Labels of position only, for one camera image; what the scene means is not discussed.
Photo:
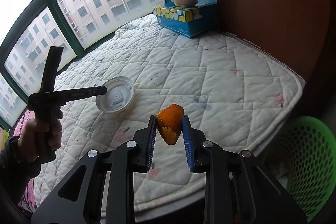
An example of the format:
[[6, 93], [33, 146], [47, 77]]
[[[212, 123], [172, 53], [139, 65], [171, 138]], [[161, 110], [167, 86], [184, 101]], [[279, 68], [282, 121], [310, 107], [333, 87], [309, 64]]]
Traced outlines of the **person left hand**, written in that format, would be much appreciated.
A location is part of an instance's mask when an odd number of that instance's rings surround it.
[[23, 127], [18, 139], [19, 151], [27, 162], [34, 162], [40, 156], [42, 148], [45, 146], [44, 135], [51, 132], [48, 137], [48, 145], [53, 151], [61, 146], [62, 125], [60, 120], [63, 118], [61, 110], [56, 114], [56, 123], [49, 129], [49, 125], [39, 119], [30, 119]]

